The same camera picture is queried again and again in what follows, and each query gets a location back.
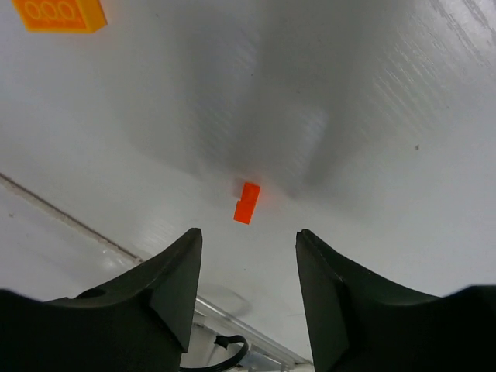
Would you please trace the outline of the yellow orange lego group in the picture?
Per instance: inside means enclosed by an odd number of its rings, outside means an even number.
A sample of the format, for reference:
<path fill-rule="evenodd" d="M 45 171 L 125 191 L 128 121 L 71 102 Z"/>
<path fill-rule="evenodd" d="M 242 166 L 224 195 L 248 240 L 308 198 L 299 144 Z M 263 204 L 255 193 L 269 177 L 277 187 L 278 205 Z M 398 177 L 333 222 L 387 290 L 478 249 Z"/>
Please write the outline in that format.
<path fill-rule="evenodd" d="M 99 0 L 14 0 L 30 32 L 94 33 L 107 23 Z"/>

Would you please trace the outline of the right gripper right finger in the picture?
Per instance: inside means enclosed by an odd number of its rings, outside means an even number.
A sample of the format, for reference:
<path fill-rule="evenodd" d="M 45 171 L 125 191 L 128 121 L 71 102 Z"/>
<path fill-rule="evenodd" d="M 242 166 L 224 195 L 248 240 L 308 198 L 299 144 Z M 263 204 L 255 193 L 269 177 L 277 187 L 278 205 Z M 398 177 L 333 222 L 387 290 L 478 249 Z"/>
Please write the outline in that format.
<path fill-rule="evenodd" d="M 317 371 L 493 371 L 495 288 L 436 297 L 396 284 L 304 229 L 301 294 Z"/>

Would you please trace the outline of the orange lego stack right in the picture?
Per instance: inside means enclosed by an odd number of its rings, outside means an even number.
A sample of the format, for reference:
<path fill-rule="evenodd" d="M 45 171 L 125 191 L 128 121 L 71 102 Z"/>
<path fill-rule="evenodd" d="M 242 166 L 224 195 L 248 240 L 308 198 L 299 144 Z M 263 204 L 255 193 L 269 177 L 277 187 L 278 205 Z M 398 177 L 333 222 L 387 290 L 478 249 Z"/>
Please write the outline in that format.
<path fill-rule="evenodd" d="M 243 185 L 240 200 L 236 203 L 233 219 L 249 225 L 260 196 L 260 186 L 250 182 Z"/>

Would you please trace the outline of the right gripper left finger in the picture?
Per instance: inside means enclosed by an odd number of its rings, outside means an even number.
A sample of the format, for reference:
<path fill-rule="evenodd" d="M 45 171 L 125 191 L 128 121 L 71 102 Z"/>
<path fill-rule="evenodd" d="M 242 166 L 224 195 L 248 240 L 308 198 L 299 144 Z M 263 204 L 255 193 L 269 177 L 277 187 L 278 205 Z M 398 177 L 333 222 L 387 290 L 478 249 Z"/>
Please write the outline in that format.
<path fill-rule="evenodd" d="M 75 298 L 1 291 L 3 371 L 177 371 L 202 261 L 189 229 L 163 252 Z"/>

